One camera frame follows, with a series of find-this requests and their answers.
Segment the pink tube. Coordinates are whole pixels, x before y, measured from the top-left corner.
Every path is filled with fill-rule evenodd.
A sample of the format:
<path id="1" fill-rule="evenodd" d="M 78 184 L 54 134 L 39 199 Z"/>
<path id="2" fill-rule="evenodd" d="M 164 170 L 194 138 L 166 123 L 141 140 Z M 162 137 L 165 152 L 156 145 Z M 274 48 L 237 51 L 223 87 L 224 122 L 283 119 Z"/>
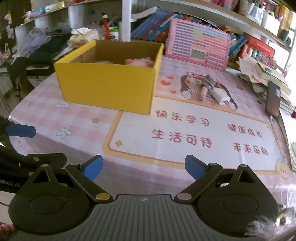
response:
<path id="1" fill-rule="evenodd" d="M 208 91 L 208 87 L 203 85 L 201 89 L 200 101 L 203 101 L 206 98 Z"/>

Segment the tissue pack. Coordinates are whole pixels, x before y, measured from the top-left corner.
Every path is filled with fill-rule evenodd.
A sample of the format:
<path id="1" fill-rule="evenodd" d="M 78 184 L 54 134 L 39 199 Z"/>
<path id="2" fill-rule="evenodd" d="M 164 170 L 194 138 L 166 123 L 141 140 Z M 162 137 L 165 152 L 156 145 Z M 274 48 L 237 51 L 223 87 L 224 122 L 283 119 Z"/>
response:
<path id="1" fill-rule="evenodd" d="M 71 31 L 72 36 L 69 41 L 74 48 L 79 48 L 93 40 L 99 40 L 99 34 L 95 29 L 79 28 Z"/>

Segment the large white wall charger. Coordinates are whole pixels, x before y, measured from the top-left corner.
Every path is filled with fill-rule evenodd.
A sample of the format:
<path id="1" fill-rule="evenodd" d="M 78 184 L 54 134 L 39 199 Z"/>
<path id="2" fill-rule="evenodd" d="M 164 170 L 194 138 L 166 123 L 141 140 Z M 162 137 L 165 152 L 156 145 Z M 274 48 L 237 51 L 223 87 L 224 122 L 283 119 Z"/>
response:
<path id="1" fill-rule="evenodd" d="M 231 98 L 220 88 L 214 88 L 211 90 L 211 96 L 217 101 L 220 105 L 228 105 L 231 101 Z"/>

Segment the pink cartoon desk mat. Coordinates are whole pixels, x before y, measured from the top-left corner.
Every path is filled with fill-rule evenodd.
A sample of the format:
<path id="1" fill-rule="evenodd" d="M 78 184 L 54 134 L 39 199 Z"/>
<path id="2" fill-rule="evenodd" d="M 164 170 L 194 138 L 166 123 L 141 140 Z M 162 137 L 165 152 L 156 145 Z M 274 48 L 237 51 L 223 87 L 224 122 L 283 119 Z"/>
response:
<path id="1" fill-rule="evenodd" d="M 229 105 L 184 98 L 187 74 L 210 75 L 233 98 Z M 163 57 L 149 115 L 66 102 L 51 75 L 12 111 L 15 123 L 36 128 L 11 138 L 21 154 L 63 153 L 71 164 L 104 160 L 96 182 L 112 195 L 177 194 L 193 182 L 185 157 L 235 169 L 247 164 L 276 197 L 295 190 L 285 139 L 262 101 L 238 77 Z"/>

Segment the black smartphone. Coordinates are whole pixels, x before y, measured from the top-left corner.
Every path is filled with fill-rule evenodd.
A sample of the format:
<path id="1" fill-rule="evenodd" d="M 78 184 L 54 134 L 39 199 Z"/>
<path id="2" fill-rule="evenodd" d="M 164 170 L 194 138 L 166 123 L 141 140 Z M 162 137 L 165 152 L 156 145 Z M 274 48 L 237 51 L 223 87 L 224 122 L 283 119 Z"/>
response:
<path id="1" fill-rule="evenodd" d="M 280 87 L 272 81 L 268 82 L 267 99 L 265 112 L 273 118 L 278 118 L 280 114 Z"/>

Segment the white shelf post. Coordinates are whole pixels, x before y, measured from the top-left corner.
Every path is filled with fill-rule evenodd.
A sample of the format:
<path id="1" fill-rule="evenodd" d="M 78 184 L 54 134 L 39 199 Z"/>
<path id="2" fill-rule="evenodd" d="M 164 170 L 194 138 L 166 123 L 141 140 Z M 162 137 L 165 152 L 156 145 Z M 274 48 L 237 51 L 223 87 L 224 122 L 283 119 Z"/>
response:
<path id="1" fill-rule="evenodd" d="M 121 9 L 121 40 L 130 42 L 132 21 L 132 0 L 122 0 Z"/>

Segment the small pink white box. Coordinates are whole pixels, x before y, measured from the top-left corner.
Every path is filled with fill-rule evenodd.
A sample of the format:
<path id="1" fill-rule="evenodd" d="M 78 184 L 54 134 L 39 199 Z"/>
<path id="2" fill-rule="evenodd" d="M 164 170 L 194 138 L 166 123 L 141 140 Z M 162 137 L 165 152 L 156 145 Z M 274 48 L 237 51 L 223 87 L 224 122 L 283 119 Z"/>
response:
<path id="1" fill-rule="evenodd" d="M 185 84 L 187 84 L 189 89 L 201 89 L 203 85 L 203 79 L 187 76 Z"/>

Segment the pile of papers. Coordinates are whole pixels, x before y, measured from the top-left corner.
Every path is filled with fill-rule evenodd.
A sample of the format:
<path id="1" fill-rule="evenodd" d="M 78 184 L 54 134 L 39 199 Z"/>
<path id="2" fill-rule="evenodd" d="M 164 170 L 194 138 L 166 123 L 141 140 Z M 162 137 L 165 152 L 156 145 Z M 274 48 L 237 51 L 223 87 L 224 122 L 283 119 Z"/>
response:
<path id="1" fill-rule="evenodd" d="M 290 95 L 292 90 L 288 87 L 282 74 L 269 66 L 255 60 L 250 55 L 238 58 L 236 61 L 228 61 L 227 71 L 233 69 L 233 74 L 251 84 L 255 93 L 263 100 L 267 98 L 268 83 L 272 82 L 280 87 L 280 107 L 286 113 L 293 113 L 295 107 L 292 105 Z"/>

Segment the pink plush toy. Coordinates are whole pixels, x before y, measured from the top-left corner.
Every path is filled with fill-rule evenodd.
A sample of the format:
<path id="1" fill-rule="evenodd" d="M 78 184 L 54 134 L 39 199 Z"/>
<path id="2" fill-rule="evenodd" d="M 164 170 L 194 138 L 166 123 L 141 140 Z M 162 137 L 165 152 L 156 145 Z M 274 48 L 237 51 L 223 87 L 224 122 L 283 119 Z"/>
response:
<path id="1" fill-rule="evenodd" d="M 151 68 L 154 65 L 154 61 L 151 61 L 149 57 L 140 58 L 140 59 L 137 59 L 137 58 L 126 59 L 125 65 Z"/>

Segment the grey toy car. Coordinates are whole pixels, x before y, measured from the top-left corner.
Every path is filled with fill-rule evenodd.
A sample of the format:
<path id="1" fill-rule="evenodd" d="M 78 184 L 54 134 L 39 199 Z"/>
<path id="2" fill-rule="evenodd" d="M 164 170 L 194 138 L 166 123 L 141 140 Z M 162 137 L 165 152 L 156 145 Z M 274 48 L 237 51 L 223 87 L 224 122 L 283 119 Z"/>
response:
<path id="1" fill-rule="evenodd" d="M 203 85 L 208 88 L 209 90 L 213 89 L 214 87 L 216 87 L 216 85 L 218 84 L 218 80 L 207 75 L 203 81 Z"/>

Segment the red books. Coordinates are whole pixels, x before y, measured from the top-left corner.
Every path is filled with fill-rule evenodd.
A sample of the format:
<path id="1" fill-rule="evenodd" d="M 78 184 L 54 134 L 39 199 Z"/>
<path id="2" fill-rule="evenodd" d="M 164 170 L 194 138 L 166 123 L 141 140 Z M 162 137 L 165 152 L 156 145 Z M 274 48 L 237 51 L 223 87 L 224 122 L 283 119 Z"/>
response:
<path id="1" fill-rule="evenodd" d="M 242 45 L 238 56 L 240 58 L 243 58 L 250 48 L 252 48 L 253 50 L 256 49 L 258 52 L 261 52 L 264 57 L 274 57 L 275 50 L 262 40 L 259 40 L 253 36 L 250 36 L 249 39 Z"/>

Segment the row of blue books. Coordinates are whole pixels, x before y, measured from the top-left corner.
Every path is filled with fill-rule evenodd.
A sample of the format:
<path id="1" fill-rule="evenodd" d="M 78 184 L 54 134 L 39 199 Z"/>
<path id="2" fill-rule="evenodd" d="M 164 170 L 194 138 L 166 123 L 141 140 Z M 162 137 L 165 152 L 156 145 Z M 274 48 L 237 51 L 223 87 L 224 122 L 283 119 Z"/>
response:
<path id="1" fill-rule="evenodd" d="M 131 33 L 131 38 L 150 42 L 165 42 L 172 19 L 182 19 L 182 13 L 157 11 L 145 19 Z"/>

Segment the pile of clothes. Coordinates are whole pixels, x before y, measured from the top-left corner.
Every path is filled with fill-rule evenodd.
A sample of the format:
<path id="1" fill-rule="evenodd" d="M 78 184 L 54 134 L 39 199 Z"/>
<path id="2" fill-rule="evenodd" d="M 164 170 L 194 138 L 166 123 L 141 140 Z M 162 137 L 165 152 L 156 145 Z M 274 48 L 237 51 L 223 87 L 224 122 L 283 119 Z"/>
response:
<path id="1" fill-rule="evenodd" d="M 52 64 L 55 58 L 67 48 L 71 27 L 66 23 L 58 23 L 55 28 L 41 30 L 34 28 L 23 39 L 7 69 L 15 71 L 30 65 Z"/>

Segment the pink learning keyboard toy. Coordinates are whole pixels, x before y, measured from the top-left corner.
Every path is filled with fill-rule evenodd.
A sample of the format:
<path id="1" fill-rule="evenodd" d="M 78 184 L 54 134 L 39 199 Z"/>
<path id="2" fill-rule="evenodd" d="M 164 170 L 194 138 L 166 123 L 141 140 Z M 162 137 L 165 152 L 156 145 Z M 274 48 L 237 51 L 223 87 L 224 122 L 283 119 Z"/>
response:
<path id="1" fill-rule="evenodd" d="M 166 57 L 224 71 L 228 62 L 230 35 L 188 20 L 172 19 L 166 42 Z"/>

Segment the yellow cardboard box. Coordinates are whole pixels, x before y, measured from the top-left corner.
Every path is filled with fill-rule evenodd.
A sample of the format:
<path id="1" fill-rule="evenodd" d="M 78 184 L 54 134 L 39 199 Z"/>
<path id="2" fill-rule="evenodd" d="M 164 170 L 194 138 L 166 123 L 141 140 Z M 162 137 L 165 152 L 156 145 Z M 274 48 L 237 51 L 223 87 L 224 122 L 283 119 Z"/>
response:
<path id="1" fill-rule="evenodd" d="M 149 115 L 164 46 L 147 41 L 94 40 L 54 64 L 68 102 Z M 149 57 L 154 65 L 125 65 Z"/>

